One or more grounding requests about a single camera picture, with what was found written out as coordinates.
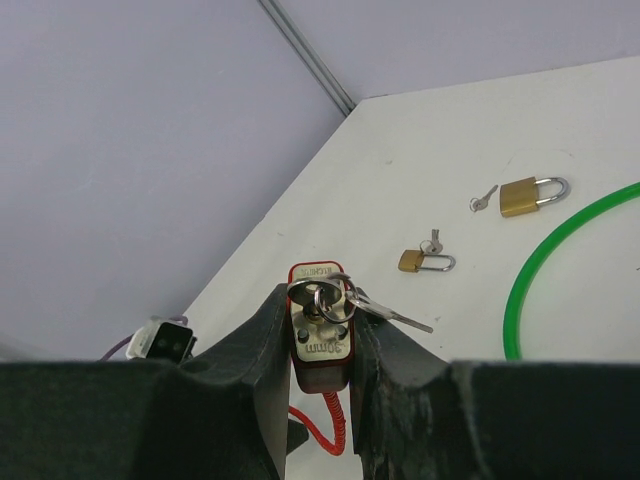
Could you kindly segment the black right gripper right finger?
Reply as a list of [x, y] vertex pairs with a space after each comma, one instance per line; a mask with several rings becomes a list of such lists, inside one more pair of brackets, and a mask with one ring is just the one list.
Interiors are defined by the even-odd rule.
[[446, 362], [354, 318], [354, 450], [367, 479], [635, 479], [635, 364]]

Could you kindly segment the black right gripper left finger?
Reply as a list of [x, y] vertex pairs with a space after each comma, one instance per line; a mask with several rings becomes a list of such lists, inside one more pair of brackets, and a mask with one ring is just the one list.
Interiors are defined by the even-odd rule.
[[5, 479], [281, 479], [286, 288], [195, 358], [1, 367]]

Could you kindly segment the red cable lock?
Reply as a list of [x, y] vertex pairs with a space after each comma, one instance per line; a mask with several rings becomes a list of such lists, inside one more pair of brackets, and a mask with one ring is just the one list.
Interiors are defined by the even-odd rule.
[[297, 263], [288, 273], [286, 299], [298, 386], [306, 394], [323, 397], [333, 437], [323, 435], [298, 408], [291, 406], [289, 415], [333, 456], [342, 455], [346, 446], [346, 419], [338, 393], [349, 383], [355, 354], [354, 327], [344, 297], [350, 287], [338, 278], [343, 272], [332, 260]]

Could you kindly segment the keys of red lock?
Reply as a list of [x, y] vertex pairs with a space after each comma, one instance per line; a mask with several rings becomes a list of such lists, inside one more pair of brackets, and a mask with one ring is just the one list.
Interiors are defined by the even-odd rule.
[[355, 310], [374, 315], [386, 321], [396, 321], [426, 333], [433, 328], [403, 316], [389, 307], [381, 305], [364, 293], [359, 293], [351, 277], [335, 272], [326, 277], [301, 278], [287, 287], [288, 299], [303, 307], [311, 304], [316, 315], [331, 324], [349, 322]]

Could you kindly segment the small brass padlock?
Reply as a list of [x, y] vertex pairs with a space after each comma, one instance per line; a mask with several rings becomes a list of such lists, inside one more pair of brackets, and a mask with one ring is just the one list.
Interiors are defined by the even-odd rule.
[[421, 250], [405, 250], [398, 261], [397, 268], [404, 273], [421, 271], [449, 272], [456, 266], [456, 259], [450, 255], [427, 254]]

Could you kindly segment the keys of large padlock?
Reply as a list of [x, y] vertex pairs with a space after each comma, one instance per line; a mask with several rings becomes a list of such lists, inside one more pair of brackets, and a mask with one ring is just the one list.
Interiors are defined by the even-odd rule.
[[492, 197], [492, 195], [497, 191], [498, 185], [494, 185], [490, 188], [490, 190], [479, 198], [472, 198], [469, 203], [469, 208], [472, 212], [478, 212], [484, 210]]

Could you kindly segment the large brass padlock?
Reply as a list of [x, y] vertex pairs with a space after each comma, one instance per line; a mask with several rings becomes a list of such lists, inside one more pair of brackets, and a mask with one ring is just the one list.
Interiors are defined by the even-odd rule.
[[[540, 196], [540, 188], [554, 184], [558, 186], [555, 194]], [[542, 206], [557, 203], [569, 193], [569, 182], [563, 177], [536, 179], [528, 177], [504, 184], [500, 187], [499, 207], [503, 218], [511, 218], [538, 211]]]

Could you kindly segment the keys of small padlock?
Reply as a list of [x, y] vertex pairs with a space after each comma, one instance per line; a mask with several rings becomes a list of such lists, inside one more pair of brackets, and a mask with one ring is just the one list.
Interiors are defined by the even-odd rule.
[[438, 229], [432, 229], [431, 237], [420, 243], [420, 250], [424, 255], [433, 256], [439, 255], [442, 252], [443, 245], [440, 242], [439, 233], [440, 231]]

